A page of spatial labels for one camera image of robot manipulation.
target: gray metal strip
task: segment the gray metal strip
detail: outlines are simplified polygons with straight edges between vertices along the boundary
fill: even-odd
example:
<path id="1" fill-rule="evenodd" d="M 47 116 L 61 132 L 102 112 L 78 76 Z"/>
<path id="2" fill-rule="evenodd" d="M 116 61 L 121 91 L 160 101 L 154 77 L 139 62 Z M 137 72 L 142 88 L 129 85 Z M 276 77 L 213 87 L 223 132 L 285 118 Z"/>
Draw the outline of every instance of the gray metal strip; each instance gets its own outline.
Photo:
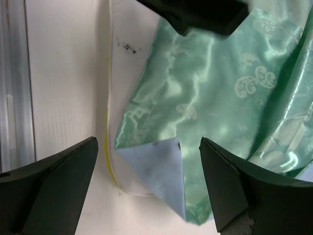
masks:
<path id="1" fill-rule="evenodd" d="M 1 171 L 36 160 L 25 2 L 0 0 Z"/>

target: green cloth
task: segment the green cloth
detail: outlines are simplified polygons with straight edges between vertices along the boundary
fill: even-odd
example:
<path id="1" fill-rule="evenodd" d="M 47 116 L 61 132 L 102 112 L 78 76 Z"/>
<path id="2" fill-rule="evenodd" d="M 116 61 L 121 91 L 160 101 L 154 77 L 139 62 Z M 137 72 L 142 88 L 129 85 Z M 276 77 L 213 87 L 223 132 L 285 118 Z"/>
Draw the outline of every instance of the green cloth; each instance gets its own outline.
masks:
<path id="1" fill-rule="evenodd" d="M 182 37 L 160 21 L 115 148 L 178 137 L 187 221 L 211 215 L 202 136 L 281 174 L 312 160 L 313 17 L 303 10 L 303 30 L 287 2 L 280 17 L 254 9 L 228 38 L 196 29 Z"/>

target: black object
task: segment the black object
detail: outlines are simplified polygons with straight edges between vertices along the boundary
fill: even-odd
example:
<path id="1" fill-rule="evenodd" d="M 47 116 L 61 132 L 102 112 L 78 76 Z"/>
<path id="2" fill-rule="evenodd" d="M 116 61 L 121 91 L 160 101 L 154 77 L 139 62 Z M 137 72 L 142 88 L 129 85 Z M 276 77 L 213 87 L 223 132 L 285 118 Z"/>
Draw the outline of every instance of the black object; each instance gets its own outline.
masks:
<path id="1" fill-rule="evenodd" d="M 0 174 L 0 234 L 75 234 L 97 153 L 97 139 L 89 138 Z"/>
<path id="2" fill-rule="evenodd" d="M 313 183 L 265 170 L 208 139 L 200 152 L 221 235 L 313 234 Z"/>
<path id="3" fill-rule="evenodd" d="M 196 27 L 228 36 L 248 16 L 237 0 L 137 0 L 164 17 L 180 35 Z"/>

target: white table surface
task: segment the white table surface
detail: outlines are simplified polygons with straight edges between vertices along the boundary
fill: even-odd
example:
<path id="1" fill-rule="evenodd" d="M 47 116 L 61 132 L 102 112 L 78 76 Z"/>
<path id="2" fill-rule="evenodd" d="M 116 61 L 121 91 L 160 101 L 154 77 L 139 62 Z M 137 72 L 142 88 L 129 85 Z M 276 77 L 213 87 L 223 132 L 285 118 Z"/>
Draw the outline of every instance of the white table surface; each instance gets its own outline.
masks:
<path id="1" fill-rule="evenodd" d="M 215 235 L 185 223 L 153 197 L 133 197 L 109 178 L 103 153 L 109 49 L 108 0 L 26 0 L 38 159 L 89 137 L 99 155 L 77 235 Z"/>

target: shiny fabric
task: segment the shiny fabric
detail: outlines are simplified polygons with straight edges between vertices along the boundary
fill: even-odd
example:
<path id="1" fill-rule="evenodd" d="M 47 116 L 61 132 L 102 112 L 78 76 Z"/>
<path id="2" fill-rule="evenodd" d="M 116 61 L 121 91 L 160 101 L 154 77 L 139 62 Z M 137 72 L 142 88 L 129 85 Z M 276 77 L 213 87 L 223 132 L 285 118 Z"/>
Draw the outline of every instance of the shiny fabric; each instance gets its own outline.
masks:
<path id="1" fill-rule="evenodd" d="M 182 37 L 161 20 L 123 114 L 116 149 L 180 140 L 187 221 L 211 215 L 202 136 L 293 177 L 312 160 L 312 2 L 271 5 L 254 9 L 228 38 L 201 30 Z"/>

